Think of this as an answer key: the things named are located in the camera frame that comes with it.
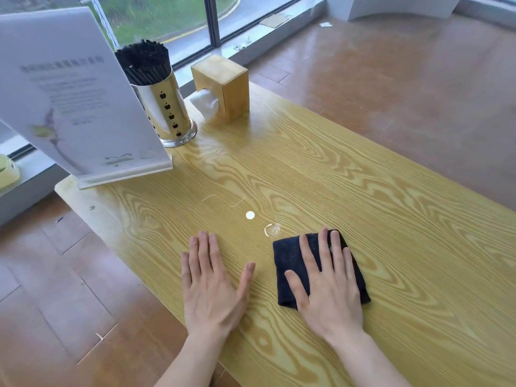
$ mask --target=hand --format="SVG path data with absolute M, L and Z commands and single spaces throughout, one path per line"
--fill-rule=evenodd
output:
M 332 231 L 330 236 L 333 265 L 327 241 L 328 229 L 324 227 L 319 233 L 322 271 L 317 267 L 306 235 L 299 237 L 301 254 L 308 271 L 310 296 L 296 273 L 287 270 L 285 276 L 301 317 L 315 334 L 332 344 L 339 337 L 363 331 L 363 316 L 351 251 L 349 248 L 341 249 L 339 232 Z
M 181 255 L 185 322 L 190 335 L 226 338 L 238 325 L 249 302 L 255 263 L 243 269 L 238 289 L 231 285 L 215 234 L 190 238 L 190 252 Z

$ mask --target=yellow road line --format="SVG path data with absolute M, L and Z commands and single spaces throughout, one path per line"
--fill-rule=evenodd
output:
M 224 13 L 223 16 L 220 17 L 219 21 L 221 21 L 222 19 L 224 19 L 224 18 L 228 17 L 229 15 L 231 15 L 233 13 L 233 11 L 236 9 L 236 7 L 240 5 L 240 1 L 241 0 L 236 0 L 236 4 L 228 12 Z M 206 27 L 208 27 L 208 26 L 207 25 L 203 25 L 203 26 L 197 27 L 195 30 L 188 31 L 188 32 L 183 32 L 181 35 L 178 35 L 177 37 L 167 39 L 166 41 L 162 41 L 162 43 L 169 43 L 169 42 L 175 41 L 176 39 L 183 38 L 186 35 L 193 34 L 194 32 L 197 32 L 199 30 L 203 30 Z

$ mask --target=grass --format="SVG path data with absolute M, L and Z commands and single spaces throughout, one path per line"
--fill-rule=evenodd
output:
M 99 1 L 120 46 L 141 39 L 164 40 L 206 23 L 204 0 Z M 234 1 L 217 0 L 219 15 Z M 93 6 L 89 6 L 100 24 Z

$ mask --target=road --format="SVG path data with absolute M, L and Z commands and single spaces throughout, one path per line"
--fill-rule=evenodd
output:
M 289 1 L 291 0 L 241 0 L 236 9 L 219 22 L 220 37 L 225 37 Z M 209 44 L 210 34 L 208 33 L 208 28 L 203 28 L 168 42 L 165 46 L 168 48 L 171 63 L 174 64 Z

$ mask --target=stainless steel cup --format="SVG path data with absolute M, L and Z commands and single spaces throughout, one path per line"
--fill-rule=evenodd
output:
M 188 116 L 174 72 L 153 85 L 132 85 L 163 146 L 179 146 L 197 133 Z

